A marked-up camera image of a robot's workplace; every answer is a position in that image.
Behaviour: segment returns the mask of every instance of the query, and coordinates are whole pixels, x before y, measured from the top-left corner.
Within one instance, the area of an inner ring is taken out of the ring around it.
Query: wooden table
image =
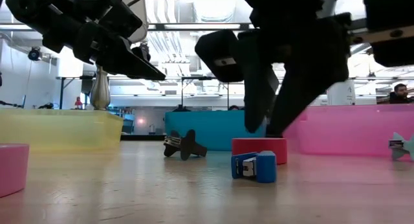
[[[414,163],[289,155],[276,184],[233,180],[230,152],[181,161],[161,142],[114,154],[32,153],[1,224],[413,223]]]

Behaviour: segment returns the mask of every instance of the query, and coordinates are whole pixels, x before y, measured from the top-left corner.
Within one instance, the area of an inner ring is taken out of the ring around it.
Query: black toy
[[[205,157],[207,148],[195,142],[195,131],[189,130],[185,137],[180,137],[180,134],[172,130],[169,136],[164,140],[166,149],[164,155],[171,157],[175,152],[180,151],[180,157],[183,161],[188,160],[191,154]]]

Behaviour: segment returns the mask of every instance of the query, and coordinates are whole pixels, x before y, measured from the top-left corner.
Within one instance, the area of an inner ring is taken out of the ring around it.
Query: silver vase
[[[96,79],[91,90],[91,104],[95,110],[106,110],[110,103],[108,73],[102,66],[97,66]]]

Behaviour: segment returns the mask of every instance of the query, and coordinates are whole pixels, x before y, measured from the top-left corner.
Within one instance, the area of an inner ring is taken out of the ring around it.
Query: blue object
[[[258,183],[276,182],[276,155],[272,151],[262,151],[256,156],[256,179]]]
[[[257,153],[244,153],[232,156],[232,177],[238,179],[243,177],[243,161],[256,157]]]
[[[169,112],[165,116],[166,133],[175,130],[185,136],[195,130],[195,140],[208,150],[231,151],[233,138],[265,137],[266,121],[255,132],[245,128],[244,111],[183,111]]]

